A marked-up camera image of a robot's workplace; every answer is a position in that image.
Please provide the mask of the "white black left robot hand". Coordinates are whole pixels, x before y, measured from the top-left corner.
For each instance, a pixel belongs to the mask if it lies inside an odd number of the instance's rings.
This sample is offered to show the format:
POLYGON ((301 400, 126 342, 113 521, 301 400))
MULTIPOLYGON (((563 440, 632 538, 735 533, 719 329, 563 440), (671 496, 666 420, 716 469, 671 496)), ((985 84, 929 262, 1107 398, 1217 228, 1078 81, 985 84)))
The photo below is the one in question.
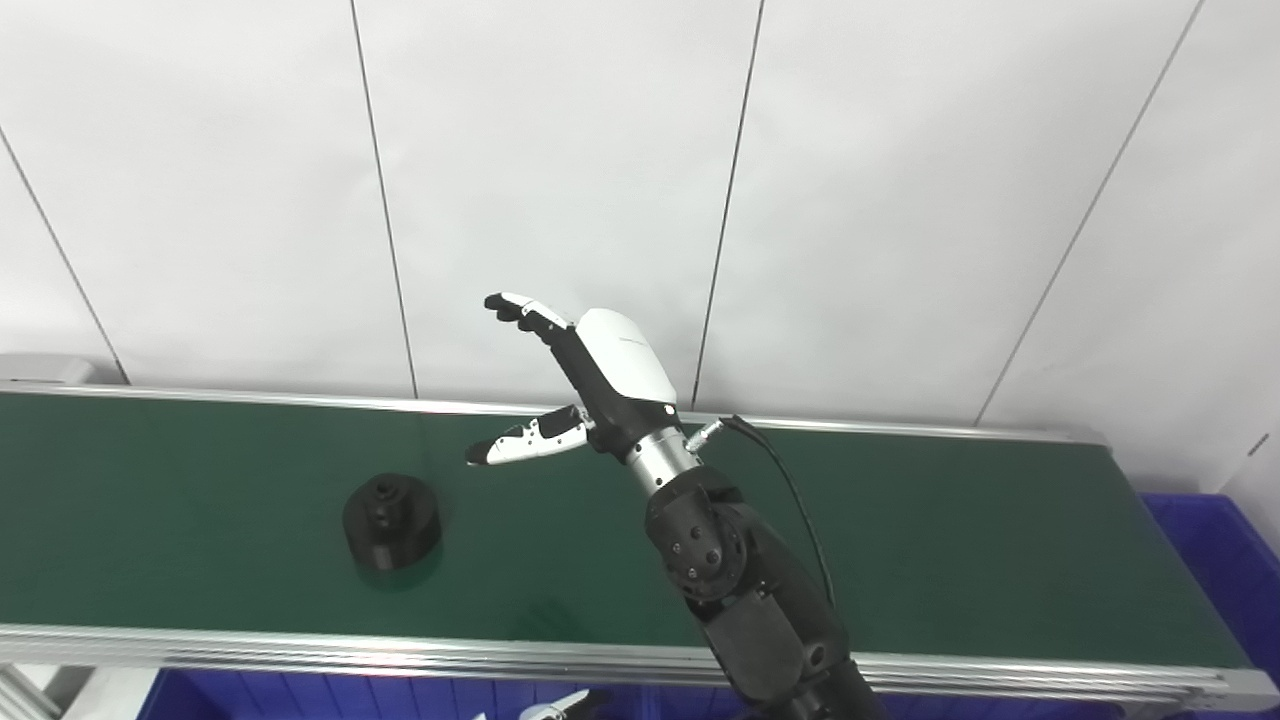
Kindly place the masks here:
POLYGON ((590 688, 571 692, 545 703, 526 707, 518 715, 520 720, 588 720, 599 719, 613 694, 605 689, 590 688))

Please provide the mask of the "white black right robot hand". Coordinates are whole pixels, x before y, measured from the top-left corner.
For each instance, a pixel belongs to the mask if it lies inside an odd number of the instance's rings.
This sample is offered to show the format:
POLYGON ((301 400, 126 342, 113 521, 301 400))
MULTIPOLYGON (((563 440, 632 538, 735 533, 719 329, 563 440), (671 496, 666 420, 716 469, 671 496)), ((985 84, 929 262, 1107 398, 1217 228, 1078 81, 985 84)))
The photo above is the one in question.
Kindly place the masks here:
POLYGON ((570 322, 511 292, 486 296, 484 306, 498 322, 536 336, 579 401, 471 445, 465 452, 468 465, 518 462, 584 446, 623 462, 643 439, 678 425, 675 386, 626 315, 593 307, 570 322))

